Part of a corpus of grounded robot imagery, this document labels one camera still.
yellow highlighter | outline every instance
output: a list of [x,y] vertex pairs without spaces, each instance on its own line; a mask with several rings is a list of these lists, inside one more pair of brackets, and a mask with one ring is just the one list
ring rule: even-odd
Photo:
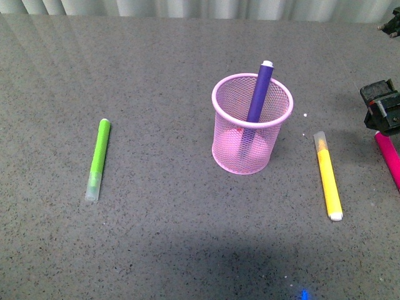
[[331,156],[329,155],[326,137],[323,131],[314,135],[317,148],[319,170],[321,171],[322,186],[324,187],[327,215],[332,221],[341,221],[343,218],[338,188],[333,174]]

